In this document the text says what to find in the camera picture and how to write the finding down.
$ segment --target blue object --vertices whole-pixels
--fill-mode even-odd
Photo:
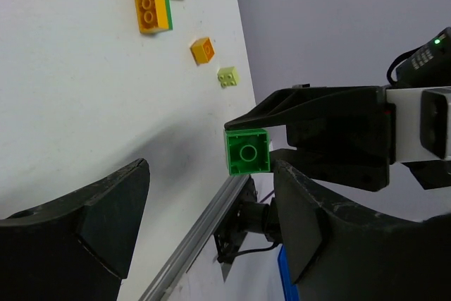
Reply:
[[[300,301],[299,292],[296,285],[291,284],[290,272],[288,271],[288,260],[285,247],[280,249],[279,256],[277,258],[279,265],[280,278],[282,279],[283,294],[285,301]]]

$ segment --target gray wall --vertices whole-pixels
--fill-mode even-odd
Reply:
[[[451,25],[449,0],[238,2],[258,102],[274,90],[305,82],[384,85],[395,57]],[[284,147],[284,130],[272,131],[272,138],[275,148]],[[402,165],[392,167],[390,179],[390,186],[379,193],[327,186],[405,219],[424,219],[448,210],[443,196],[424,192]]]

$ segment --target black cable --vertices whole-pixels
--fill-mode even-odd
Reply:
[[[279,246],[279,243],[275,242],[270,247],[267,247],[267,248],[257,248],[255,250],[243,250],[241,252],[223,255],[223,256],[218,257],[218,262],[220,264],[222,264],[226,259],[234,259],[236,257],[240,257],[242,255],[251,254],[251,253],[269,252],[270,250],[273,250],[277,246]]]
[[[418,51],[421,47],[418,47],[417,49],[413,49],[411,51],[405,52],[403,54],[401,54],[400,56],[398,56],[390,65],[390,67],[388,68],[387,71],[387,80],[390,83],[390,85],[396,85],[396,81],[393,80],[392,78],[392,72],[395,69],[396,66],[398,66],[401,61],[404,61],[406,59],[408,59],[410,56],[412,56],[413,53],[415,53],[416,51]]]
[[[274,194],[274,190],[271,191],[267,196],[265,196],[263,199],[260,200],[259,204],[263,204],[267,199],[271,197],[271,195]]]

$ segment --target black wire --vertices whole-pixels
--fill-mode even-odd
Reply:
[[[271,197],[271,195],[274,194],[274,190],[271,191],[267,196],[265,196],[263,199],[260,200],[259,204],[263,204],[267,199]]]
[[[413,53],[415,53],[416,51],[418,51],[421,47],[418,47],[417,49],[413,49],[411,51],[405,52],[403,54],[401,54],[400,56],[398,56],[390,65],[390,67],[388,68],[387,71],[387,80],[390,83],[390,85],[396,85],[396,81],[393,80],[392,78],[392,72],[395,69],[396,66],[398,66],[401,61],[406,60],[407,58],[409,58],[410,56],[412,56]]]
[[[226,259],[234,259],[236,257],[240,257],[242,255],[251,254],[251,253],[269,252],[270,250],[273,250],[277,246],[279,246],[279,243],[275,242],[275,243],[272,244],[272,246],[267,247],[267,248],[257,248],[257,249],[254,249],[254,250],[243,250],[241,252],[236,252],[236,253],[232,253],[232,254],[222,255],[222,256],[218,257],[218,262],[220,264],[222,264]]]

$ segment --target white table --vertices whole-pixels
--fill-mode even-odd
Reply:
[[[254,105],[237,0],[171,1],[138,31],[134,0],[0,0],[0,217],[138,157],[149,198],[119,300],[137,300],[228,177],[223,124]],[[210,36],[197,66],[189,47]],[[222,89],[216,72],[237,66]]]

